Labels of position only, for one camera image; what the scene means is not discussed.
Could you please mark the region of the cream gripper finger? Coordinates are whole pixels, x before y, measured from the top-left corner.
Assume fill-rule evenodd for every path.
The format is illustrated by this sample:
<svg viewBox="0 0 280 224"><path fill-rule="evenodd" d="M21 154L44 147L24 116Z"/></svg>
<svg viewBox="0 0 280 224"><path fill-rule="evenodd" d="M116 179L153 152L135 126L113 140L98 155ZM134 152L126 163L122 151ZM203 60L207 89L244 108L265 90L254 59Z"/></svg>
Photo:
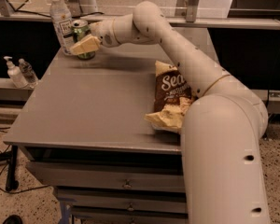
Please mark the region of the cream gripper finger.
<svg viewBox="0 0 280 224"><path fill-rule="evenodd" d="M97 36L86 35L70 48L70 52L73 55L94 52L100 48L100 45L101 41Z"/></svg>

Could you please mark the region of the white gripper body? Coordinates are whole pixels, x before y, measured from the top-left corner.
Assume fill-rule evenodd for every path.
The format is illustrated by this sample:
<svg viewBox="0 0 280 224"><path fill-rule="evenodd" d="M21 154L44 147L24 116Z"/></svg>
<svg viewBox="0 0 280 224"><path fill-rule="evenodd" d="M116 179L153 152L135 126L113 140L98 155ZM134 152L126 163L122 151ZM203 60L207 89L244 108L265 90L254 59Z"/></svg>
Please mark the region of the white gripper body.
<svg viewBox="0 0 280 224"><path fill-rule="evenodd" d="M114 19L93 22L90 29L91 34L97 36L103 46L113 48L120 45L114 33Z"/></svg>

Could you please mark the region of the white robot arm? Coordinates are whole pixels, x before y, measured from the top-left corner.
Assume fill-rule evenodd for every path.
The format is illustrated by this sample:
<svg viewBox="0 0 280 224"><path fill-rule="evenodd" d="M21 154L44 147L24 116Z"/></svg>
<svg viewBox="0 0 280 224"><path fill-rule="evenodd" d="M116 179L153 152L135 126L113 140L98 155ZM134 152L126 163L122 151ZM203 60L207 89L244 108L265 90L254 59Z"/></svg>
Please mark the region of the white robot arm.
<svg viewBox="0 0 280 224"><path fill-rule="evenodd" d="M161 46L198 97L181 130L189 224L271 224L259 154L265 104L177 32L157 5L145 1L130 15L92 24L70 51L146 42Z"/></svg>

